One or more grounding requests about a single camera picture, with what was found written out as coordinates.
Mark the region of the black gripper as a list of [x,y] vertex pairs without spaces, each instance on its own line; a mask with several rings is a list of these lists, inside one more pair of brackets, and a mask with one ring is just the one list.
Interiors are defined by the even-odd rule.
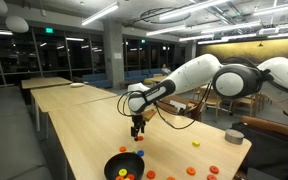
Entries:
[[138,140],[138,136],[142,136],[139,134],[139,131],[136,130],[143,130],[145,128],[145,121],[143,120],[142,115],[135,115],[132,117],[133,127],[131,127],[131,136],[134,137],[135,141]]

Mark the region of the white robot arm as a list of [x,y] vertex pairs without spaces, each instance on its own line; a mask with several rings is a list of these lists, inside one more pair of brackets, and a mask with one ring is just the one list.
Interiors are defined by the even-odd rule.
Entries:
[[147,88],[135,85],[128,100],[130,111],[141,114],[147,106],[173,94],[186,92],[210,82],[223,99],[238,99],[257,92],[265,94],[288,115],[288,58],[270,58],[259,65],[223,65],[212,54],[198,56]]

